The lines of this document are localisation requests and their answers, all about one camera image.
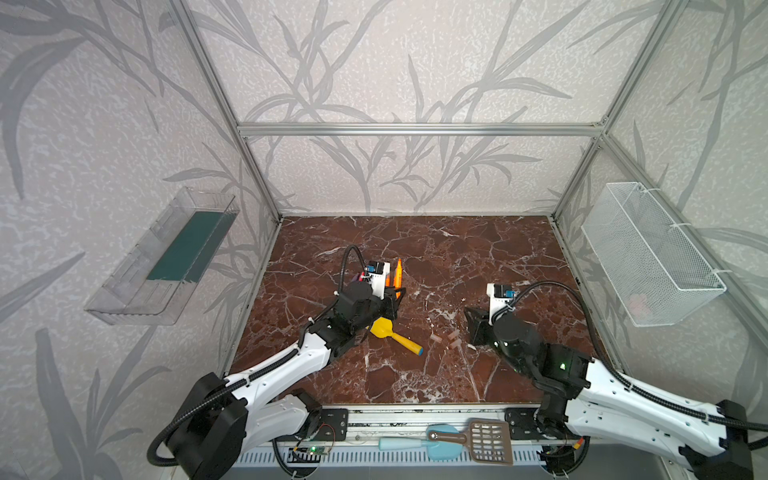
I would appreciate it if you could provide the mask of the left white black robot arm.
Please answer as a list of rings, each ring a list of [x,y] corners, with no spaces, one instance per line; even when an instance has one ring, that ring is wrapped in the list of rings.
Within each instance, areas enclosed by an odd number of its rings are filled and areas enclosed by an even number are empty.
[[[355,281],[284,350],[224,378],[213,372],[202,376],[150,443],[148,462],[178,466],[191,479],[220,479],[242,452],[307,432],[321,407],[293,385],[338,360],[379,318],[396,319],[405,295],[403,287],[376,293],[369,282]]]

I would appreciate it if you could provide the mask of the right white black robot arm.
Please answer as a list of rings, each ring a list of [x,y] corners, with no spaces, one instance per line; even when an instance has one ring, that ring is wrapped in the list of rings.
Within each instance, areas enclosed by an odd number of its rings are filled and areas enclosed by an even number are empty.
[[[470,344],[492,348],[542,392],[539,430],[613,440],[675,462],[698,479],[754,478],[741,405],[698,402],[622,376],[594,357],[544,341],[511,313],[492,319],[467,308],[464,314]]]

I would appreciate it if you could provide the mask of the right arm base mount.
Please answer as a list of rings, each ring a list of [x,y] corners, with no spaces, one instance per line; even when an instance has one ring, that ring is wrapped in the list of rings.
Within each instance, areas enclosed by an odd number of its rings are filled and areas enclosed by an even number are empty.
[[[557,430],[555,427],[541,426],[536,420],[538,407],[536,405],[514,406],[504,409],[504,420],[507,422],[512,440],[548,441],[574,443],[580,439],[571,432]]]

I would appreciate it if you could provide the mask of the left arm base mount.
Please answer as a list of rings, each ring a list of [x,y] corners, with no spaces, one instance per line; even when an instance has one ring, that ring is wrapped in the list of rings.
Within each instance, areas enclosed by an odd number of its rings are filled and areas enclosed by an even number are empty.
[[[278,436],[277,441],[344,441],[349,425],[349,410],[321,405],[305,391],[296,390],[292,395],[305,408],[307,417],[294,433]]]

